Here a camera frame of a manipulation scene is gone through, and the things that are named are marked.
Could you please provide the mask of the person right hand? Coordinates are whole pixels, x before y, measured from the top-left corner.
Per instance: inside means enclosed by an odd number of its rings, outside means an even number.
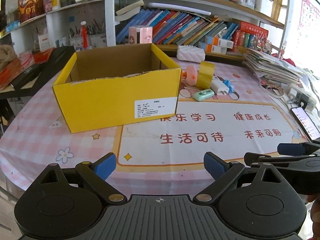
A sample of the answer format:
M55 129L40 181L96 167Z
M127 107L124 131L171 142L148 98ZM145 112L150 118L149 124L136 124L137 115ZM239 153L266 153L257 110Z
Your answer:
M313 238L320 238L320 196L318 195L310 195L307 196L307 201L312 203L311 208L311 220L312 220L312 230L313 230Z

